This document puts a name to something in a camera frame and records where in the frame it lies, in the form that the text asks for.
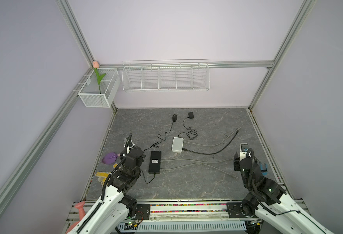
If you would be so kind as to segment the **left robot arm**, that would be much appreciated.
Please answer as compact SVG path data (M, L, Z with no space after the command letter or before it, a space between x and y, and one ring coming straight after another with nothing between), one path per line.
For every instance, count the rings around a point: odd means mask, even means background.
M130 134L120 153L120 163L103 182L100 197L68 233L120 234L119 224L136 216L137 200L127 193L141 177L144 158L144 151L133 144Z

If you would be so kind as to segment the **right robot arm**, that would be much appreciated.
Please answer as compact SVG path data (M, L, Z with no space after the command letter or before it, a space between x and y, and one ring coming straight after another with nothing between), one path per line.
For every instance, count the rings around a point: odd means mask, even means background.
M283 234L331 234L302 209L276 181L263 175L261 163L251 148L241 149L233 157L234 170L240 172L247 195L239 210L257 221L247 225L247 232L258 234L266 222Z

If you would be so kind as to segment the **black network switch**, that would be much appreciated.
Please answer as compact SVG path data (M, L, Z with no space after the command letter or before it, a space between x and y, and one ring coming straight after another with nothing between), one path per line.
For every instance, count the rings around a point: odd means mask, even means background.
M160 173L161 156L162 156L161 151L151 151L150 163L149 163L149 169L148 169L148 172L150 174Z

